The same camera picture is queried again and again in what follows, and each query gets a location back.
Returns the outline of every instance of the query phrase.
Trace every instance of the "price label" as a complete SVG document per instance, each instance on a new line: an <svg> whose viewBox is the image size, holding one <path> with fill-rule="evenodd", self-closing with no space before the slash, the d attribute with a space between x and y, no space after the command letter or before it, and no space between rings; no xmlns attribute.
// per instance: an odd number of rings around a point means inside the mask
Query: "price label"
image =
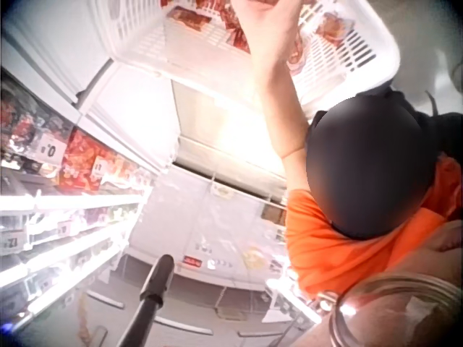
<svg viewBox="0 0 463 347"><path fill-rule="evenodd" d="M41 163L60 166L67 144L55 139L50 134L42 134L34 153L34 159Z"/></svg>
<svg viewBox="0 0 463 347"><path fill-rule="evenodd" d="M193 257L188 257L187 255L185 255L183 257L182 262L184 264L194 266L194 267L201 267L201 265L203 264L202 260L199 260L199 259L196 259L196 258L193 258Z"/></svg>
<svg viewBox="0 0 463 347"><path fill-rule="evenodd" d="M71 235L72 221L66 220L58 223L58 237L66 237Z"/></svg>
<svg viewBox="0 0 463 347"><path fill-rule="evenodd" d="M1 255L18 253L27 243L27 234L23 230L4 231L0 234Z"/></svg>
<svg viewBox="0 0 463 347"><path fill-rule="evenodd" d="M102 157L96 157L93 163L92 176L101 178L109 172L109 163Z"/></svg>

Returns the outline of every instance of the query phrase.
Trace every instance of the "white plastic basket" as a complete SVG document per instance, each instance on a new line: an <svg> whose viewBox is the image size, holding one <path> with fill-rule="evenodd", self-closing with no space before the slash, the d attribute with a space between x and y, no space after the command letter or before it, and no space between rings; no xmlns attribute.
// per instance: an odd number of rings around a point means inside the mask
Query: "white plastic basket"
<svg viewBox="0 0 463 347"><path fill-rule="evenodd" d="M167 77L225 102L259 109L249 54L226 43L218 12L195 8L194 0L88 0L108 53L115 61ZM212 17L202 32L166 17L176 5ZM355 21L335 48L313 34L322 3L305 7L302 31L310 39L304 69L294 77L306 108L329 108L355 93L382 85L399 68L399 49L367 0L342 0L336 10Z"/></svg>

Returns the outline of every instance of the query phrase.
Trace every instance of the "black handle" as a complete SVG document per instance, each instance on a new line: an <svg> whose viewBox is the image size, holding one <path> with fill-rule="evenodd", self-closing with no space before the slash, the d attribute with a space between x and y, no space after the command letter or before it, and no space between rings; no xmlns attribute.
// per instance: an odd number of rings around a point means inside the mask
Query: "black handle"
<svg viewBox="0 0 463 347"><path fill-rule="evenodd" d="M118 347L143 347L158 309L163 306L164 293L174 274L174 258L165 254L151 268L140 293L140 305Z"/></svg>

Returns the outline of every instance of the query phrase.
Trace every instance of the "orange shirt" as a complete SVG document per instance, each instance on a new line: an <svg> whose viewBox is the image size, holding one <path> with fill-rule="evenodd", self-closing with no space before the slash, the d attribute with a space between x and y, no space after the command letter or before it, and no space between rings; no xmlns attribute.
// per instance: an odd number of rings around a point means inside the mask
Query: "orange shirt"
<svg viewBox="0 0 463 347"><path fill-rule="evenodd" d="M312 195L305 190L289 193L286 245L301 290L342 293L356 282L384 271L416 249L462 207L462 170L441 155L436 177L420 209L391 233L355 241L333 230Z"/></svg>

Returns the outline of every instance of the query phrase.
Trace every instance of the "raised arm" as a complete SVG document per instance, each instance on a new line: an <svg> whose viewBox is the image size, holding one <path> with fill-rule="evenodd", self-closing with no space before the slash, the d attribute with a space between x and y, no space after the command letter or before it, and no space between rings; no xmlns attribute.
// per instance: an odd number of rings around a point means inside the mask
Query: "raised arm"
<svg viewBox="0 0 463 347"><path fill-rule="evenodd" d="M283 161L287 189L309 189L305 172L308 123L286 65L302 0L279 0L275 6L256 0L231 3L251 50L268 133L273 149Z"/></svg>

